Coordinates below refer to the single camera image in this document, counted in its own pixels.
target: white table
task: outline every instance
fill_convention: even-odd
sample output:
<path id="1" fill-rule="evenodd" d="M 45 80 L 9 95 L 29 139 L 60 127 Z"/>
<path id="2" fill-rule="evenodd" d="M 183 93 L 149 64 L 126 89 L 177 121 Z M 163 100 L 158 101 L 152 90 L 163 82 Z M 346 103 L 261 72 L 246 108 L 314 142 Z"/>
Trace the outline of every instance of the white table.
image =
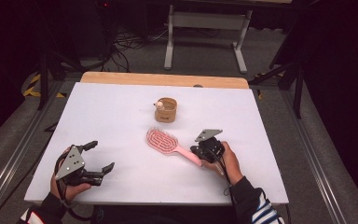
<path id="1" fill-rule="evenodd" d="M 103 73 L 89 75 L 100 77 Z M 152 76 L 157 80 L 165 77 L 135 76 L 148 77 L 151 83 Z M 173 77 L 167 76 L 172 84 Z M 153 103 L 161 97 L 177 101 L 174 123 L 155 121 Z M 111 162 L 115 167 L 100 187 L 76 197 L 81 203 L 229 205 L 223 178 L 180 154 L 164 155 L 146 143 L 146 132 L 154 126 L 176 136 L 179 144 L 188 149 L 197 144 L 194 139 L 203 129 L 222 129 L 216 138 L 229 142 L 251 183 L 263 188 L 272 203 L 288 203 L 251 90 L 82 82 L 76 83 L 68 99 L 25 201 L 43 201 L 55 161 L 67 147 L 97 140 L 96 148 L 82 153 L 85 168 L 101 171 Z"/>

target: table leg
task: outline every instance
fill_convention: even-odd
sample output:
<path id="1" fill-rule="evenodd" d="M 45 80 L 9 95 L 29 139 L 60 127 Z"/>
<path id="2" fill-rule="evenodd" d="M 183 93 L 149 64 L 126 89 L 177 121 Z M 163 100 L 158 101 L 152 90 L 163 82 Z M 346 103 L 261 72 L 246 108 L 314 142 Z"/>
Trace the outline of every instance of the table leg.
<path id="1" fill-rule="evenodd" d="M 251 21 L 252 17 L 252 10 L 248 10 L 246 12 L 246 16 L 243 17 L 243 23 L 240 30 L 240 38 L 238 39 L 238 42 L 232 43 L 232 47 L 234 48 L 235 57 L 237 58 L 238 67 L 240 68 L 241 73 L 247 73 L 248 70 L 246 68 L 245 61 L 242 56 L 241 47 L 243 43 L 243 39 L 245 38 L 246 31 L 248 30 L 249 22 Z"/>
<path id="2" fill-rule="evenodd" d="M 168 44 L 165 53 L 164 69 L 170 70 L 172 68 L 172 55 L 173 55 L 173 5 L 170 5 L 170 14 L 168 16 Z"/>

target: hand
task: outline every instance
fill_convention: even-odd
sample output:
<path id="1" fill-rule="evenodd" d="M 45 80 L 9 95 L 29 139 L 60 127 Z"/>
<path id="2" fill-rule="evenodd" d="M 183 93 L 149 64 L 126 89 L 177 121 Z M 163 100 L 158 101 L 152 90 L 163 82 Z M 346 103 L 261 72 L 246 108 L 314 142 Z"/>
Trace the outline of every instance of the hand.
<path id="1" fill-rule="evenodd" d="M 224 160 L 224 164 L 226 165 L 226 170 L 227 170 L 228 178 L 231 182 L 231 185 L 235 185 L 235 184 L 237 184 L 238 181 L 240 181 L 243 178 L 243 175 L 242 175 L 241 169 L 240 169 L 240 163 L 238 162 L 237 156 L 231 150 L 228 143 L 227 142 L 221 142 L 221 143 L 222 143 L 223 147 L 225 148 L 225 153 L 223 154 L 221 161 L 223 163 L 223 160 Z M 220 174 L 219 169 L 216 167 L 216 164 L 220 167 L 220 165 L 217 161 L 215 163 L 209 163 L 207 161 L 202 161 L 202 163 L 206 168 L 214 170 L 218 174 Z"/>
<path id="2" fill-rule="evenodd" d="M 56 196 L 57 198 L 60 199 L 60 193 L 58 192 L 58 189 L 57 189 L 57 182 L 56 182 L 56 179 L 55 179 L 55 175 L 53 173 L 53 176 L 51 177 L 51 181 L 50 181 L 50 192 Z M 87 183 L 84 183 L 84 184 L 80 184 L 78 186 L 66 186 L 62 181 L 61 181 L 61 187 L 66 187 L 66 192 L 65 192 L 65 200 L 70 203 L 77 194 L 81 193 L 81 192 L 84 192 L 88 189 L 91 188 L 91 184 L 87 184 Z"/>

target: gray carpet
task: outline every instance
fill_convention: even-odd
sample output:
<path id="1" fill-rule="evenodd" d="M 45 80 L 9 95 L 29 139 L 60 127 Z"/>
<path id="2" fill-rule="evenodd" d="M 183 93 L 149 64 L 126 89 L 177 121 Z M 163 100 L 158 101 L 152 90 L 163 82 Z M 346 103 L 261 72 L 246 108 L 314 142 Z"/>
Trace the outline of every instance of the gray carpet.
<path id="1" fill-rule="evenodd" d="M 216 31 L 202 30 L 202 32 L 209 32 L 209 35 L 217 34 Z M 122 52 L 127 57 L 130 71 L 133 73 L 245 77 L 250 80 L 257 73 L 269 70 L 269 63 L 284 39 L 284 35 L 280 31 L 250 29 L 242 47 L 244 60 L 248 67 L 248 73 L 243 75 L 238 70 L 230 46 L 231 42 L 237 37 L 237 33 L 221 31 L 214 37 L 209 37 L 204 33 L 188 29 L 175 30 L 172 70 L 170 71 L 163 69 L 166 49 L 166 40 L 163 38 L 166 38 L 166 35 L 140 49 L 127 49 Z M 119 58 L 115 54 L 113 57 L 118 63 L 125 65 L 122 56 Z M 112 61 L 104 69 L 112 72 L 118 71 L 117 66 Z M 24 83 L 24 87 L 28 85 L 30 78 Z M 69 74 L 68 78 L 62 83 L 60 92 L 70 93 L 78 80 L 79 74 Z M 252 87 L 252 89 L 260 89 L 262 92 L 262 99 L 260 100 L 255 91 L 255 99 L 278 166 L 282 171 L 283 183 L 290 202 L 289 211 L 292 223 L 358 223 L 358 190 L 339 159 L 306 87 L 303 90 L 301 104 L 302 119 L 297 120 L 291 116 L 292 109 L 287 106 L 284 100 L 284 95 L 293 95 L 293 90 L 279 91 L 275 87 L 276 82 L 276 78 L 271 78 L 260 86 Z M 10 159 L 14 148 L 21 141 L 22 135 L 27 130 L 32 118 L 39 113 L 36 111 L 38 100 L 37 97 L 26 97 L 21 107 L 0 129 L 0 173 Z M 46 115 L 35 131 L 34 138 L 21 161 L 21 165 L 11 178 L 10 184 L 1 198 L 2 200 L 19 183 L 37 155 L 42 151 L 49 137 L 49 133 L 44 132 L 44 129 L 59 121 L 66 100 L 67 98 L 53 98 Z M 307 157 L 303 139 L 298 132 L 296 126 L 298 122 L 304 126 L 318 162 L 328 177 L 327 183 L 330 184 L 336 196 L 335 200 L 337 200 L 339 209 L 346 220 L 344 222 L 337 222 L 334 213 L 329 211 L 329 207 L 326 205 L 320 183 L 317 178 L 315 179 L 315 173 Z M 29 203 L 23 201 L 23 197 L 31 180 L 32 174 L 26 176 L 19 188 L 5 203 L 0 211 L 0 223 L 15 222 L 30 206 Z M 278 205 L 276 208 L 287 222 L 286 207 Z M 90 215 L 92 206 L 79 205 L 75 210 L 79 214 L 87 216 Z M 69 215 L 65 215 L 63 222 L 79 223 Z"/>

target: hairbrush handle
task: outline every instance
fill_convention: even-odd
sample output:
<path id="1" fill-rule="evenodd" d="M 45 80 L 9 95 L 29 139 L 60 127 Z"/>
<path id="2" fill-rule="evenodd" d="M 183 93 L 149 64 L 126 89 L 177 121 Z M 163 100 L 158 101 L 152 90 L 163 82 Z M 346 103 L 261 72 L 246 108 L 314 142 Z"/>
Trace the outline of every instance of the hairbrush handle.
<path id="1" fill-rule="evenodd" d="M 202 161 L 200 160 L 200 158 L 196 154 L 192 153 L 191 151 L 185 150 L 184 148 L 179 146 L 177 146 L 173 151 L 179 152 L 189 160 L 196 163 L 198 166 L 202 166 Z"/>

